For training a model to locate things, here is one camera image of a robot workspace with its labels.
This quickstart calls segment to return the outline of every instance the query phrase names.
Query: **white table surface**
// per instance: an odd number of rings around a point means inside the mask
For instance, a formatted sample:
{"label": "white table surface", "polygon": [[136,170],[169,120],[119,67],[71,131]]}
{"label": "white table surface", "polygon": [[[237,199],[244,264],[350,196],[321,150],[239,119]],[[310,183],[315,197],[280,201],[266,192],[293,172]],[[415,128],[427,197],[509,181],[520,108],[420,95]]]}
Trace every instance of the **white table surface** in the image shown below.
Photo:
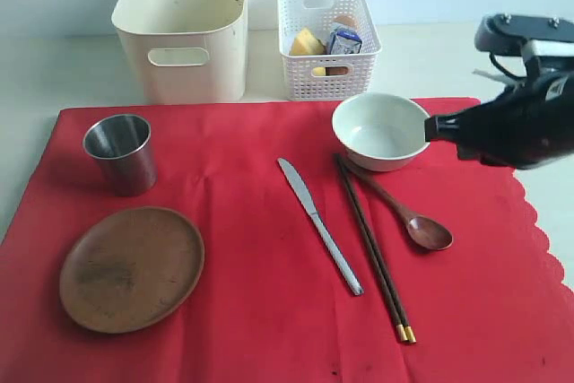
{"label": "white table surface", "polygon": [[[503,84],[488,56],[474,49],[477,23],[379,27],[383,51],[370,89],[409,98],[498,95]],[[276,31],[252,31],[248,89],[242,101],[284,100]],[[521,73],[519,59],[505,60]],[[20,202],[60,109],[144,104],[115,36],[0,39],[0,238]],[[574,287],[574,156],[537,170],[517,171],[537,225]],[[488,216],[488,208],[483,209]],[[498,239],[484,239],[485,242]]]}

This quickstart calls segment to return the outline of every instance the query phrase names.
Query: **brown plate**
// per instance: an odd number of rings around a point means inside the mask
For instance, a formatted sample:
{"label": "brown plate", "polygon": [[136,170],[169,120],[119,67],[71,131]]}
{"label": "brown plate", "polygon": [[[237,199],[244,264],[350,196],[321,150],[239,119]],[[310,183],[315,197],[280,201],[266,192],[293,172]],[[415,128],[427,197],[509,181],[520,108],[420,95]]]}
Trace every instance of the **brown plate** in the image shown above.
{"label": "brown plate", "polygon": [[183,215],[143,207],[87,231],[65,259],[60,299],[79,325],[118,334],[165,318],[196,286],[204,243]]}

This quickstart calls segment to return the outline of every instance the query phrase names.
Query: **white bowl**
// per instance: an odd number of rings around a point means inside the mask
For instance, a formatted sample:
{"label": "white bowl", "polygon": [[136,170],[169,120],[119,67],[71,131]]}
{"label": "white bowl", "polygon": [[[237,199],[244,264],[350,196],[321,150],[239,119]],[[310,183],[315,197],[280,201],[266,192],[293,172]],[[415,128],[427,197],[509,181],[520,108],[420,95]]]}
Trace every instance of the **white bowl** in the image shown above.
{"label": "white bowl", "polygon": [[412,100],[367,92],[343,101],[333,113],[333,130],[349,158],[367,170],[403,168],[429,146],[429,114]]}

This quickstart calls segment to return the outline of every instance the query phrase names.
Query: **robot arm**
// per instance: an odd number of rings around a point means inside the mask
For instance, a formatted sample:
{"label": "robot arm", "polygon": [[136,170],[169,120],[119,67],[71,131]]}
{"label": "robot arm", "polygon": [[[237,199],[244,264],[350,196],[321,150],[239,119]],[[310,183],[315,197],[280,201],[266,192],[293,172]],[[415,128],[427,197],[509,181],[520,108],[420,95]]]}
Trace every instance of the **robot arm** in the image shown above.
{"label": "robot arm", "polygon": [[[483,19],[474,44],[515,80],[492,102],[425,121],[427,141],[457,145],[460,160],[530,169],[574,152],[574,24],[497,14]],[[526,77],[495,56],[521,56]]]}

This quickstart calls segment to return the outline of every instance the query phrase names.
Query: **metal cup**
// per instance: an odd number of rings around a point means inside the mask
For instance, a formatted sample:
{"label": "metal cup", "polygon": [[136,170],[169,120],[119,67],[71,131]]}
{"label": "metal cup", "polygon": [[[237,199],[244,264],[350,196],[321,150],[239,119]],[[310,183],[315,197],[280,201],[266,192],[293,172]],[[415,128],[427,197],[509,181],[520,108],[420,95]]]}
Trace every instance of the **metal cup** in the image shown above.
{"label": "metal cup", "polygon": [[117,195],[137,196],[157,179],[145,118],[120,114],[104,118],[86,132],[83,149],[100,165]]}

